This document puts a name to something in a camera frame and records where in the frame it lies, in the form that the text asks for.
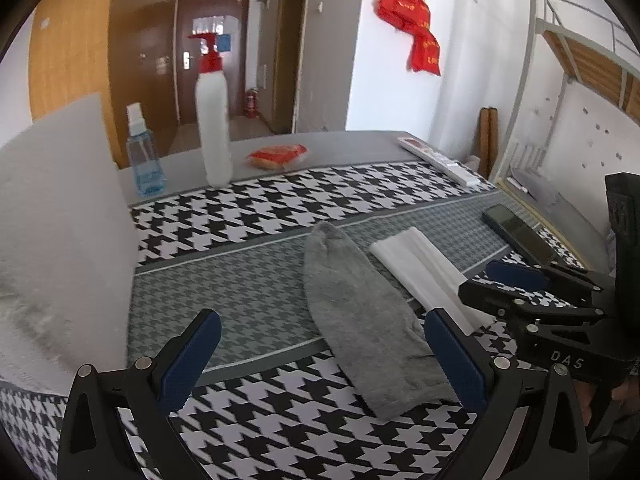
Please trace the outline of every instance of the white spray bottle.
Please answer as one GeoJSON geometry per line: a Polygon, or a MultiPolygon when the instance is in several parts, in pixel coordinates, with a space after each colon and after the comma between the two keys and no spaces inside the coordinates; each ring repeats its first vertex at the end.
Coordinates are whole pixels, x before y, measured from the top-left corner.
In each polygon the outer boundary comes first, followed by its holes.
{"type": "Polygon", "coordinates": [[[222,72],[222,58],[215,49],[216,36],[206,32],[189,38],[206,40],[209,47],[209,53],[200,60],[196,113],[207,182],[211,187],[220,188],[231,181],[234,165],[230,151],[228,88],[222,72]]]}

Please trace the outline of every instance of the human hand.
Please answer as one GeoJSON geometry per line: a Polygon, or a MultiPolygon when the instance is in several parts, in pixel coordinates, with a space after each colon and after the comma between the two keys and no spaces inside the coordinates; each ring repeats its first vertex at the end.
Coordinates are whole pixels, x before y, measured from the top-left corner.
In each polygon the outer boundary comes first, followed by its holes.
{"type": "MultiPolygon", "coordinates": [[[[582,421],[588,426],[591,421],[591,401],[596,394],[597,386],[594,384],[574,381],[575,393],[578,396],[578,403],[582,412],[582,421]]],[[[625,413],[635,413],[640,411],[640,384],[637,376],[630,376],[611,391],[611,399],[623,403],[625,413]]]]}

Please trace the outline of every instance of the floor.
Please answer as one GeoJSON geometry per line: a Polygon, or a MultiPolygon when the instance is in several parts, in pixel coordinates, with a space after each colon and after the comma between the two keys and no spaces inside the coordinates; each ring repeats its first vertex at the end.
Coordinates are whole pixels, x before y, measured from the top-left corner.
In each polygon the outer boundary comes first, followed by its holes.
{"type": "MultiPolygon", "coordinates": [[[[249,119],[248,117],[234,117],[229,122],[229,134],[231,140],[257,139],[258,137],[268,137],[271,131],[260,119],[249,119]]],[[[178,128],[169,155],[174,153],[188,152],[200,147],[200,133],[197,124],[184,124],[178,128]]]]}

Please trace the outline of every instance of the phone screen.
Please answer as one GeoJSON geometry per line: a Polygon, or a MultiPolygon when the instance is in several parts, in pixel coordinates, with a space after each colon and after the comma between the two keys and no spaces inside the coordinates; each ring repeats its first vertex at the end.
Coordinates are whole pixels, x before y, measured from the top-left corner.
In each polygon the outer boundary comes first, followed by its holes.
{"type": "Polygon", "coordinates": [[[541,265],[548,265],[558,259],[558,254],[510,209],[496,205],[487,209],[484,214],[526,247],[541,265]]]}

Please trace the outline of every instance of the red fabric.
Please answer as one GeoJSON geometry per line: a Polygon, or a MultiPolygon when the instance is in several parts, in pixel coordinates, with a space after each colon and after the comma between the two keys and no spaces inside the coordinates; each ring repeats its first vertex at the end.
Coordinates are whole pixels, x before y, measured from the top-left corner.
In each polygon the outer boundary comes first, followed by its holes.
{"type": "Polygon", "coordinates": [[[411,34],[411,68],[440,75],[440,45],[431,33],[431,12],[423,0],[380,0],[376,14],[398,30],[411,34]]]}

